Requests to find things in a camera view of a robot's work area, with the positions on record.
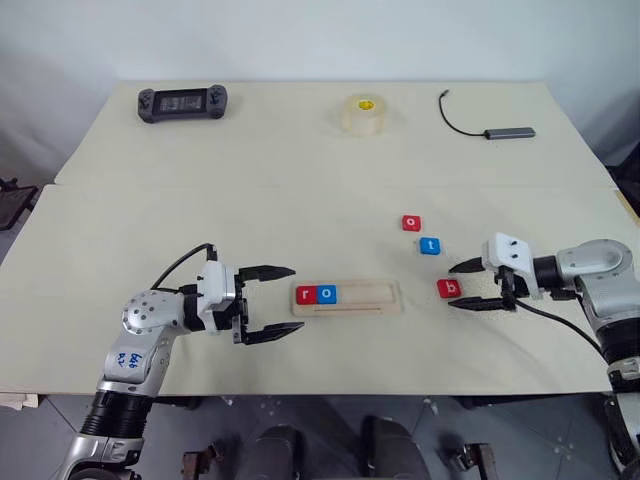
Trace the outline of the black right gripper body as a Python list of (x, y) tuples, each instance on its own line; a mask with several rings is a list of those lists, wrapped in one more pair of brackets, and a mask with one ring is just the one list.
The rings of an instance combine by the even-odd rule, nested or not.
[(494, 275), (494, 281), (500, 286), (503, 309), (515, 311), (517, 308), (516, 301), (526, 297), (525, 280), (516, 275), (513, 269), (501, 266)]

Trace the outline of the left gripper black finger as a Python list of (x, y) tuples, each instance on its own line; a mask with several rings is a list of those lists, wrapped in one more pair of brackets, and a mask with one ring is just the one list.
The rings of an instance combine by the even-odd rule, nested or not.
[(273, 281), (281, 278), (293, 276), (296, 271), (288, 267), (273, 265), (258, 265), (244, 267), (238, 270), (238, 281), (246, 283), (248, 281)]
[(304, 322), (286, 322), (267, 325), (260, 331), (243, 331), (243, 344), (257, 345), (277, 341), (296, 332), (304, 325)]

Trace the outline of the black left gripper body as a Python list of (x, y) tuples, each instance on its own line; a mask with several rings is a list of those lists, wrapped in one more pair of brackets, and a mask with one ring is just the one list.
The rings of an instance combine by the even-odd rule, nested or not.
[(235, 285), (235, 300), (233, 303), (232, 316), (231, 316), (232, 339), (234, 344), (244, 344), (246, 333), (247, 333), (247, 324), (249, 321), (249, 317), (248, 317), (247, 300), (243, 296), (245, 280), (243, 279), (243, 276), (240, 273), (237, 273), (234, 276), (234, 285)]

